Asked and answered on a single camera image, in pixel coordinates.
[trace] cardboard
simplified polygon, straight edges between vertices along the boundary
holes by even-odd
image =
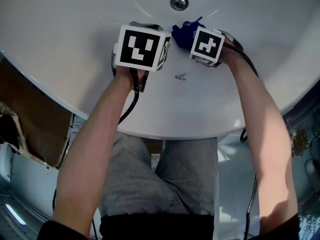
[[[0,100],[17,116],[28,154],[57,167],[68,137],[72,113],[53,101],[11,63],[0,62]]]

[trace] drain plug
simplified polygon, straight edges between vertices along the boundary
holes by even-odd
[[[189,6],[188,0],[171,0],[170,1],[171,7],[176,11],[184,11]]]

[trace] black and white marker cube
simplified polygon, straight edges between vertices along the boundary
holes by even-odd
[[[165,62],[171,34],[147,27],[122,25],[115,65],[157,71]]]
[[[218,30],[198,27],[194,37],[190,59],[208,67],[218,62],[225,37]]]

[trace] black shirt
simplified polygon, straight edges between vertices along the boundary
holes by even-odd
[[[299,217],[295,215],[278,228],[252,240],[299,240]],[[189,214],[132,214],[103,217],[100,233],[104,239],[199,239],[212,240],[214,217]],[[38,240],[87,239],[80,233],[54,221],[43,224]]]

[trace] person's right hand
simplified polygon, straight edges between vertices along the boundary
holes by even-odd
[[[223,35],[225,37],[224,42],[234,46],[231,40],[225,34]],[[242,58],[239,53],[229,48],[223,47],[218,61],[230,65],[231,62],[235,61],[238,58]]]
[[[142,69],[137,69],[137,73],[138,73],[138,77],[140,79],[144,76],[145,71]],[[129,67],[126,67],[126,66],[117,66],[116,67],[116,75],[126,76],[126,77],[132,79],[131,74],[129,72]]]

